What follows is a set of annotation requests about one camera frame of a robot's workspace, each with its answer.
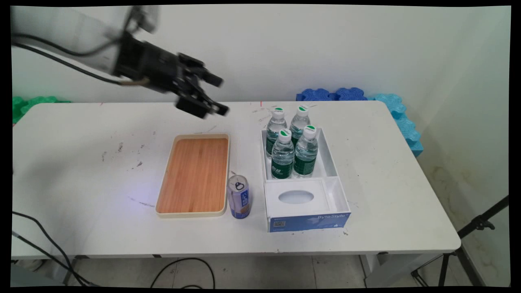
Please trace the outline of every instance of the white box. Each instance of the white box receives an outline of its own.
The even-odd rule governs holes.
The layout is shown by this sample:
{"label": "white box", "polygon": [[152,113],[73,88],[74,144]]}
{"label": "white box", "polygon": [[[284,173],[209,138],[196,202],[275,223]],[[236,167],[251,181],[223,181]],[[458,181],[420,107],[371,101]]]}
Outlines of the white box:
{"label": "white box", "polygon": [[268,231],[343,228],[351,209],[322,128],[317,128],[318,154],[310,178],[273,178],[266,130],[261,130],[260,138]]}

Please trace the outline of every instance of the wooden tray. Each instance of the wooden tray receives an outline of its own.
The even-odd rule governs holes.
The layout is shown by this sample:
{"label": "wooden tray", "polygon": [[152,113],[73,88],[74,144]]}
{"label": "wooden tray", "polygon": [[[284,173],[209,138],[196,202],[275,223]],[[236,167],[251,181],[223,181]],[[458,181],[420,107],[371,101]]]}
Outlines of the wooden tray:
{"label": "wooden tray", "polygon": [[157,199],[157,214],[222,215],[226,209],[229,150],[227,134],[176,136]]}

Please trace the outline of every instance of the white wall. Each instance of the white wall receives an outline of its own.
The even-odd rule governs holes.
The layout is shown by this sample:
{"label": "white wall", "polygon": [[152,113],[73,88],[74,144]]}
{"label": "white wall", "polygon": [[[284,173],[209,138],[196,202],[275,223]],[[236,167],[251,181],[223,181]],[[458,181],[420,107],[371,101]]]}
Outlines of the white wall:
{"label": "white wall", "polygon": [[[418,162],[456,229],[508,195],[511,10],[483,12],[425,101],[431,108],[419,113],[429,123]],[[475,231],[462,242],[487,285],[508,286],[508,208],[490,222],[495,230]]]}
{"label": "white wall", "polygon": [[[76,8],[110,21],[116,7]],[[393,92],[415,115],[479,8],[335,5],[167,5],[155,34],[138,39],[194,56],[224,78],[217,101],[294,100],[306,88]],[[145,88],[105,84],[13,48],[13,94],[75,102],[172,101]]]}
{"label": "white wall", "polygon": [[[110,22],[117,7],[75,9]],[[339,87],[402,96],[423,135],[419,163],[456,228],[508,193],[510,7],[172,5],[159,16],[155,34],[137,38],[204,61],[225,80],[204,87],[216,101],[289,101]],[[26,99],[174,100],[18,48],[11,55],[13,95]],[[505,286],[507,211],[498,218],[495,231],[464,244],[485,281]]]}

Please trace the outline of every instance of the water bottle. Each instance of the water bottle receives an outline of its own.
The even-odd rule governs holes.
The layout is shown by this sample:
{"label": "water bottle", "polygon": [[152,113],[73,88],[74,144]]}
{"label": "water bottle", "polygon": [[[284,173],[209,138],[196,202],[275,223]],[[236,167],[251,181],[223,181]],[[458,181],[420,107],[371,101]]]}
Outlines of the water bottle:
{"label": "water bottle", "polygon": [[277,141],[280,130],[287,128],[288,124],[284,119],[284,110],[282,108],[275,108],[271,115],[271,120],[266,127],[266,155],[271,157],[271,149],[273,144]]}
{"label": "water bottle", "polygon": [[293,163],[293,175],[296,178],[308,178],[313,174],[318,153],[316,135],[315,127],[308,125],[296,143],[295,162]]}
{"label": "water bottle", "polygon": [[271,175],[277,179],[286,179],[291,176],[295,147],[291,142],[291,131],[282,129],[273,145],[271,152]]}
{"label": "water bottle", "polygon": [[311,124],[309,121],[309,108],[306,105],[300,105],[296,109],[296,115],[291,120],[291,142],[293,142],[293,146],[296,146],[296,142],[299,141],[300,136],[302,136],[302,131],[304,131],[304,127],[306,125]]}

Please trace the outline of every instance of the robotic arm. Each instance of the robotic arm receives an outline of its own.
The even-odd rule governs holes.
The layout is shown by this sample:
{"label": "robotic arm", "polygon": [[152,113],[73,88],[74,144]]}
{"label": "robotic arm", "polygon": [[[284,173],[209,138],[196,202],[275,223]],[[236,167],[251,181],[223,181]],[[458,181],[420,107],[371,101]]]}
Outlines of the robotic arm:
{"label": "robotic arm", "polygon": [[[155,30],[158,9],[157,5],[132,6],[111,26],[66,7],[11,6],[11,44],[103,81],[173,92],[179,96],[176,107],[199,118],[207,113],[225,115],[228,107],[214,102],[199,86],[200,80],[216,87],[222,84],[222,79],[211,74],[203,62],[132,36],[139,29],[150,33]],[[131,81],[103,78],[35,46]]]}

